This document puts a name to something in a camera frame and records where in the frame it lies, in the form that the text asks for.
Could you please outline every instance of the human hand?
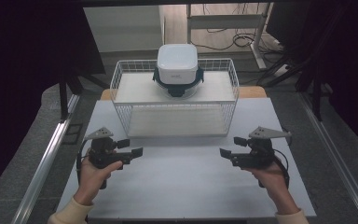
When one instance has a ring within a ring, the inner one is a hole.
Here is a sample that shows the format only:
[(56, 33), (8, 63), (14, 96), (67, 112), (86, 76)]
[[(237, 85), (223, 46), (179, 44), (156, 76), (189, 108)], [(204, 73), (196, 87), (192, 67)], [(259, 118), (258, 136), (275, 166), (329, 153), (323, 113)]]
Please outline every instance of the human hand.
[(117, 161), (98, 169), (91, 164), (89, 157), (86, 157), (81, 164), (80, 184), (74, 195), (75, 201), (83, 205), (92, 205), (92, 200), (97, 196), (103, 181), (122, 165), (122, 161)]
[(251, 172), (266, 188), (268, 196), (278, 209), (279, 215), (291, 215), (300, 210), (286, 187), (282, 170), (277, 163), (273, 162), (269, 167), (264, 169), (241, 169)]

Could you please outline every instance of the wall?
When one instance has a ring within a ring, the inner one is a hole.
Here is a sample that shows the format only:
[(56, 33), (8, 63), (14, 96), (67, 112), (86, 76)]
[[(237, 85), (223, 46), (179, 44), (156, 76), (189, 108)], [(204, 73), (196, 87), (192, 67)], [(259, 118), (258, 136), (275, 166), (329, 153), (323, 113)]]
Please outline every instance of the wall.
[(159, 6), (84, 11), (100, 52), (158, 49), (163, 44)]

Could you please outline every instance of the sleeve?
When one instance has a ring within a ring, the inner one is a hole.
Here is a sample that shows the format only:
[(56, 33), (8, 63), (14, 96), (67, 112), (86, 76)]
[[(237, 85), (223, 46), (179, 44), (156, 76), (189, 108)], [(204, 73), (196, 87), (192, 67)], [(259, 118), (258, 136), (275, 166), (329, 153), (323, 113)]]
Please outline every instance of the sleeve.
[(279, 224), (308, 224), (304, 211), (301, 209), (299, 212), (292, 215), (278, 215), (275, 214)]
[(85, 218), (92, 207), (77, 203), (72, 198), (60, 212), (49, 217), (48, 224), (86, 224)]

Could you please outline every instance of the wrist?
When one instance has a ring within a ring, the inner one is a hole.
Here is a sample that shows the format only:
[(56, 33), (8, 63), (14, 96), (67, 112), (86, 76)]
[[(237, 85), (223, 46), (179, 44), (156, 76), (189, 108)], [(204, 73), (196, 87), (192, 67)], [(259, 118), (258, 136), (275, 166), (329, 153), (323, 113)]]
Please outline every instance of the wrist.
[(77, 192), (75, 193), (74, 200), (81, 205), (85, 205), (85, 206), (92, 205), (91, 197), (88, 194), (84, 193), (81, 189), (78, 189)]
[(269, 191), (268, 195), (275, 203), (278, 215), (292, 215), (300, 211), (288, 189)]

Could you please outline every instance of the aluminum rail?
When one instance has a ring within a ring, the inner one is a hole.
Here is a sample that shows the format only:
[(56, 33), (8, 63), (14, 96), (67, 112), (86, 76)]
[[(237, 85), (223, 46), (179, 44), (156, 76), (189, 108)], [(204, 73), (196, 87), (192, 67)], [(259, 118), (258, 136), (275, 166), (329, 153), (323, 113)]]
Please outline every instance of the aluminum rail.
[(71, 122), (73, 112), (77, 105), (79, 96), (72, 95), (68, 103), (68, 118), (63, 123), (57, 125), (54, 134), (52, 135), (48, 147), (46, 148), (45, 154), (42, 157), (39, 166), (34, 173), (34, 177), (31, 180), (30, 185), (28, 186), (27, 191), (25, 192), (24, 197), (20, 203), (20, 206), (16, 212), (16, 215), (11, 220), (11, 224), (25, 224), (28, 221), (29, 216), (34, 208), (34, 204), (39, 196), (40, 190), (45, 184), (45, 180), (48, 176), (48, 171), (51, 168), (54, 158), (57, 154), (58, 148), (62, 142), (63, 136)]
[(332, 2), (334, 0), (19, 0), (16, 4), (26, 6), (54, 7), (135, 7), (187, 4), (227, 4), (227, 3), (275, 3), (275, 2)]
[(339, 151), (334, 144), (334, 141), (331, 139), (328, 131), (325, 129), (324, 124), (319, 121), (312, 113), (312, 109), (310, 108), (310, 101), (305, 94), (306, 93), (300, 93), (300, 101), (304, 106), (316, 133), (321, 138), (324, 144), (324, 148), (326, 149), (327, 154), (331, 159), (331, 162), (335, 165), (342, 182), (344, 183), (348, 193), (351, 195), (351, 198), (358, 209), (358, 183), (351, 174), (347, 164), (339, 154)]

